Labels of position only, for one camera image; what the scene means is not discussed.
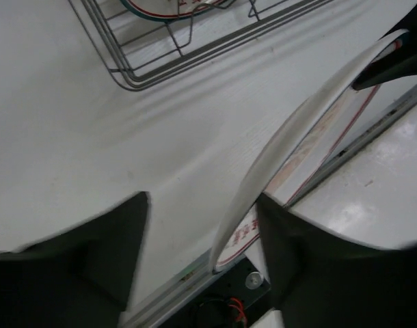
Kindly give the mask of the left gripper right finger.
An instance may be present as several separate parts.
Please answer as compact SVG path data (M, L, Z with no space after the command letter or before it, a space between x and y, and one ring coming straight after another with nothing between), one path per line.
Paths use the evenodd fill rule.
M256 201L273 308L285 327L417 327L417 243L374 249L269 196Z

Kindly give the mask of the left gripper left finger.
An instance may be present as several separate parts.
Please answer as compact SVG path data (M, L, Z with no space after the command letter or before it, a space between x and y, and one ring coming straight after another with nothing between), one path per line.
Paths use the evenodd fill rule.
M149 213L140 191L51 238L0 252L0 327L117 327Z

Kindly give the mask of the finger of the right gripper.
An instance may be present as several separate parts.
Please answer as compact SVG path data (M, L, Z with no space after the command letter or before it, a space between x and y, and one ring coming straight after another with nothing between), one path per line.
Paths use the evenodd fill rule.
M399 29L401 47L367 67L353 82L355 90L386 83L401 77L417 75L417 4L387 34Z

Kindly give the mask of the small orange sunburst plate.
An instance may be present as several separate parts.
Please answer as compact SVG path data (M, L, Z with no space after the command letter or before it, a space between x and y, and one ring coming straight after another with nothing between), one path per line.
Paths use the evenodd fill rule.
M256 211L262 192L293 199L330 158L376 95L378 86L356 91L353 83L371 64L400 50L408 30L398 29L354 57L286 119L262 149L231 201L208 262L223 271L259 237Z

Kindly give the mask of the wire dish rack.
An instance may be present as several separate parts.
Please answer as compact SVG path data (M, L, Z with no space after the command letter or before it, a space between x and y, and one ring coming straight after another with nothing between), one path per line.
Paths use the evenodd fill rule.
M209 62L333 1L225 1L201 14L152 20L121 1L70 1L111 78L130 92L147 90Z

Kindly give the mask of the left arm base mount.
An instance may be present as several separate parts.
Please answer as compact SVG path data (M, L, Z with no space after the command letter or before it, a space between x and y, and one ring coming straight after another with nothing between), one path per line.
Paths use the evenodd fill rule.
M269 282L244 258L156 327L251 327L270 308Z

